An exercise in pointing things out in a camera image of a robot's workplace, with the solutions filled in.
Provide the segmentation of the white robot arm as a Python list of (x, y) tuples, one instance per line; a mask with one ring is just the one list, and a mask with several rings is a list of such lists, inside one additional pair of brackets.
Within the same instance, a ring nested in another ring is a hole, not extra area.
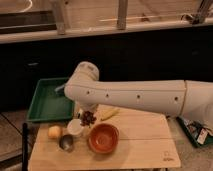
[(213, 83), (190, 80), (102, 82), (99, 69), (80, 62), (64, 94), (84, 110), (98, 104), (183, 117), (213, 130)]

